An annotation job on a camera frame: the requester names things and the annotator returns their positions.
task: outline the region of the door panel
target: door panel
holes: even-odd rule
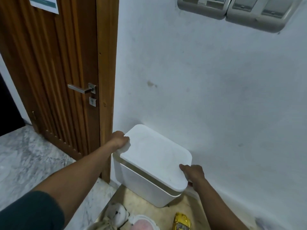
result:
[[[1,0],[1,21],[38,106],[40,132],[75,159],[100,146],[99,93],[81,94],[67,84],[98,85],[95,0],[57,0],[59,15],[29,0]],[[89,104],[95,98],[96,107]]]

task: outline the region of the white trash bin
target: white trash bin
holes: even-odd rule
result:
[[[116,179],[156,207],[179,197],[188,185],[179,164],[191,165],[190,152],[142,124],[125,136],[129,143],[113,153]]]

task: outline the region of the dark sleeve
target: dark sleeve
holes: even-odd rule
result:
[[[64,221],[62,209],[42,191],[31,191],[0,212],[5,230],[62,230]]]

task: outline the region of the trash bin lid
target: trash bin lid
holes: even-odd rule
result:
[[[135,125],[125,136],[130,137],[129,143],[117,151],[123,160],[174,191],[187,187],[179,164],[191,165],[188,150],[143,124]]]

